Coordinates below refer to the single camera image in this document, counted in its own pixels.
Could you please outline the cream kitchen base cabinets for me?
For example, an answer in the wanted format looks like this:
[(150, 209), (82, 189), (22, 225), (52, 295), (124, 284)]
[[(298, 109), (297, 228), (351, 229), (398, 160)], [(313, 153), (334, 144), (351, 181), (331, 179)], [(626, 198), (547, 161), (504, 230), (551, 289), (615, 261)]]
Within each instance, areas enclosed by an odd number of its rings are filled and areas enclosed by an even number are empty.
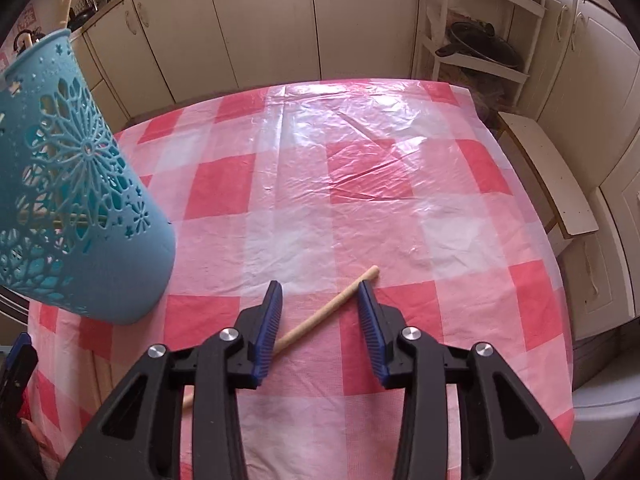
[[(418, 0), (112, 0), (72, 45), (110, 126), (214, 94), (346, 77), (411, 77)], [(639, 315), (639, 48), (608, 0), (546, 0), (529, 78), (444, 66), (480, 116), (532, 118), (587, 196), (599, 229), (560, 261), (576, 338)], [(502, 142), (544, 223), (552, 210)]]

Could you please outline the wooden chopstick on table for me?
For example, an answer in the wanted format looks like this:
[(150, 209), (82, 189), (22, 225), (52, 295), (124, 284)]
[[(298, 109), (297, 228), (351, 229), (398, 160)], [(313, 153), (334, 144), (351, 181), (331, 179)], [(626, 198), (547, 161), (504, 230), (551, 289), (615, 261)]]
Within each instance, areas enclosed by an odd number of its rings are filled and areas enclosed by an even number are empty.
[(112, 393), (114, 382), (112, 377), (111, 363), (96, 352), (91, 352), (94, 376), (96, 376), (96, 388), (98, 388), (98, 398), (103, 403)]

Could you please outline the blue perforated plastic basket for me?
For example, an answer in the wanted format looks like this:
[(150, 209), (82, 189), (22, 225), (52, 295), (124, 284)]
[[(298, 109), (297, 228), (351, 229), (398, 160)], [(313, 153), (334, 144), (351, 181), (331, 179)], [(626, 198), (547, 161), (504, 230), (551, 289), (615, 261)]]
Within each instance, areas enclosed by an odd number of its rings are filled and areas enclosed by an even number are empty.
[(174, 228), (126, 161), (60, 29), (1, 75), (1, 283), (112, 324), (168, 285)]

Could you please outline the white wooden stool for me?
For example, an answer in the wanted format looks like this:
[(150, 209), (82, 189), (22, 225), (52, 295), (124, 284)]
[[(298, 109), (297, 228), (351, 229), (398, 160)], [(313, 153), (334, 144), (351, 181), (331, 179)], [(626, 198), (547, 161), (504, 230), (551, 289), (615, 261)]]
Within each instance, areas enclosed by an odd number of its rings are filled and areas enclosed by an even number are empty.
[(553, 221), (544, 229), (558, 258), (575, 238), (597, 232), (598, 222), (572, 170), (541, 126), (517, 114), (500, 112), (498, 116), (552, 210)]

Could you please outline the red white checkered tablecloth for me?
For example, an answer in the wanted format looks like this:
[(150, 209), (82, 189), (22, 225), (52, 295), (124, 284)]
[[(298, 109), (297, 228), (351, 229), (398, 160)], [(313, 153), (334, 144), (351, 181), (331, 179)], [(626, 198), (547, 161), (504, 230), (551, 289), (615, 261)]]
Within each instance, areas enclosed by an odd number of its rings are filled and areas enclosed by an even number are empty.
[(32, 304), (29, 387), (49, 476), (151, 344), (200, 344), (283, 287), (292, 330), (378, 266), (375, 293), (444, 344), (494, 344), (563, 436), (574, 424), (570, 331), (548, 238), (468, 92), (408, 80), (287, 84), (121, 131), (127, 162), (175, 228), (157, 307), (113, 326)]

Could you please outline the steel kettle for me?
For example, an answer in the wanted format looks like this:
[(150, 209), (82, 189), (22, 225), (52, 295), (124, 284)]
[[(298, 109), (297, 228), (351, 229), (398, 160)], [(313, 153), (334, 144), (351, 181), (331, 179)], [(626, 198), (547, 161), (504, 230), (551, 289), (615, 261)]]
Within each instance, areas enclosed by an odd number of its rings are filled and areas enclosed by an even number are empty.
[(30, 29), (21, 30), (14, 38), (13, 51), (20, 54), (34, 44), (34, 33)]

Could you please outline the black pan on shelf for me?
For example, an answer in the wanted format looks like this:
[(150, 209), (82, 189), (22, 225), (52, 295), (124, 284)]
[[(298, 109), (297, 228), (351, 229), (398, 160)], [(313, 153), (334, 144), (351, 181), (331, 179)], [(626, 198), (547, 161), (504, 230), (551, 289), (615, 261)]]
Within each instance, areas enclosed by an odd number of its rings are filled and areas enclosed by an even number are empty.
[(499, 36), (491, 24), (458, 21), (446, 31), (448, 44), (435, 51), (439, 58), (461, 53), (485, 61), (520, 70), (524, 66), (521, 55)]

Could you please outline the white storage shelf rack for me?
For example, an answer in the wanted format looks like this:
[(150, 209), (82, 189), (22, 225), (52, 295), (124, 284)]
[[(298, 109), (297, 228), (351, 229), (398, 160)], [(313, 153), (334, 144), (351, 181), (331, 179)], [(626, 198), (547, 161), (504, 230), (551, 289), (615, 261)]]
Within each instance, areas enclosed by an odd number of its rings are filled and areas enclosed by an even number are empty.
[(513, 108), (529, 78), (546, 0), (418, 0), (411, 77), (444, 66), (504, 80)]

